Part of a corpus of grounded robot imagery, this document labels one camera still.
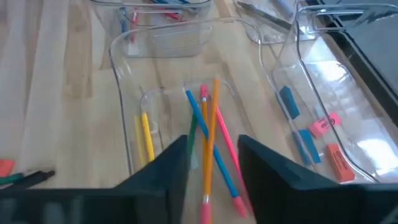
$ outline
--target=pen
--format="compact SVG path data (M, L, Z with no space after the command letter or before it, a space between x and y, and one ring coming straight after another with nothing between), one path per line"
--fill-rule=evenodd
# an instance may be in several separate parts
M31 175L27 175L26 177L16 180L12 185L3 188L3 190L24 190L29 187L33 187L36 184L46 181L48 178L55 175L55 171L51 170L49 172L37 171Z
M157 4L168 4L168 2L164 1L164 0L151 0L151 1L154 2L154 3L157 3ZM171 18L171 19L174 19L176 21L180 20L179 14L176 14L176 13L165 12L164 15L169 17L169 18Z
M283 32L283 33L288 33L290 28L292 27L292 25L289 24L288 22L286 22L282 19L276 18L275 16L272 16L272 15L258 9L256 6L253 6L252 4L238 1L238 5L240 5L243 9L270 21L271 22L270 25L276 25L276 26L273 26L275 29L280 30L279 28L282 28L283 30L281 32Z
M0 177L0 185L12 184L15 181L24 178L23 173L12 174L7 177Z
M138 13L133 12L132 13L131 23L130 23L130 30L136 29L137 28L137 24L138 24ZM134 43L134 41L135 41L134 34L130 34L130 41L132 43Z
M208 129L207 126L205 124L205 120L203 119L203 116L200 113L199 107L192 95L192 92L190 90L187 90L186 92L187 98L189 103L191 104L193 113L195 114L195 116L197 117L197 121L201 127L201 130L203 131L203 134L205 134L206 138L208 137ZM231 194L232 198L233 198L233 203L235 206L235 209L238 211L239 214L241 214L241 216L244 216L245 214L245 206L243 204L242 198L239 196L238 191L236 190L231 177L228 174L228 171L226 170L226 167L224 165L224 162L221 158L220 153L217 150L217 147L214 145L214 150L213 150L213 156L216 160L216 163L218 165L218 168L221 171L221 175L224 178L224 181L227 185L227 188L229 190L229 193Z
M121 32L127 32L127 23L126 23L126 8L121 7L120 8L120 26L121 26Z

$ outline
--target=plastic container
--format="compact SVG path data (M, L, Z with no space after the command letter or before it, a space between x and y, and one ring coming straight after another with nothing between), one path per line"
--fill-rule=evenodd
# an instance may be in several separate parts
M95 14L112 39L131 29L204 19L212 2L212 0L90 0Z
M285 42L294 23L295 13L310 1L316 0L234 0L234 5L241 18L259 26L262 44L267 45ZM247 32L247 35L257 41L255 34Z
M369 43L368 38L374 37L373 44L390 40L395 45L389 24L398 22L397 12L398 7L388 4L303 7L272 71L272 84L296 134L326 118L326 114L334 113L341 119L335 126L331 124L335 120L324 119L328 130L318 138L312 137L322 162L312 161L309 168L332 180L338 178L327 155L328 144L339 145L354 172L354 180L348 183L398 182L398 129L332 39L354 35L353 40L359 44ZM343 26L325 27L320 22L332 18L344 21ZM302 40L300 32L307 40ZM373 49L371 55L376 57L396 54L394 47ZM294 119L289 113L292 106L280 94L285 86L290 88L300 111ZM286 132L286 138L291 139L292 133Z
M200 85L207 85L211 95L214 78L220 81L218 107L236 153L239 134L258 136L254 134L256 127L252 124L264 127L266 120L263 119L264 114L258 113L258 118L261 118L258 122L253 113L259 111L256 99L264 99L261 86L267 85L267 75L259 58L261 44L246 38L244 26L260 35L254 24L239 18L223 18L132 30L113 41L110 56L120 91L126 149L132 173L139 171L149 160L142 115L148 117L156 157L177 137L190 132L193 112L185 91L191 90L200 106ZM130 35L136 37L134 44L127 38ZM209 99L210 115L211 97ZM218 126L215 144L234 186L248 206L248 199ZM192 159L182 223L200 221L203 134L199 124L193 151L196 158ZM249 216L252 222L239 218L216 162L213 162L212 202L213 223L228 220L255 223L252 216Z

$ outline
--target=blue pen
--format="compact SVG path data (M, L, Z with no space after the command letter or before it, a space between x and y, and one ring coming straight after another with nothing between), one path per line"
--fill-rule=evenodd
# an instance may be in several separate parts
M127 23L126 23L126 8L125 7L121 7L120 8L120 26L121 26L121 31L122 33L127 32Z

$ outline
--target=black marker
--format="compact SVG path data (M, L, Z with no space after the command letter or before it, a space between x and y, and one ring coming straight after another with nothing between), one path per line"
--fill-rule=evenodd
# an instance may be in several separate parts
M46 181L48 178L55 175L55 171L51 170L49 172L37 171L31 175L27 175L26 177L15 181L12 185L3 188L9 190L24 190L28 189L29 187L33 187L36 184L39 184L43 181Z
M260 9L258 9L256 6L253 6L252 4L248 4L248 3L244 3L241 1L238 1L238 5L240 5L244 10L247 10L255 15L261 16L262 18L270 21L272 23L272 25L276 25L276 27L274 27L275 29L278 28L283 28L283 33L289 33L290 28L292 27L292 25L282 19L279 19L275 16L272 16Z

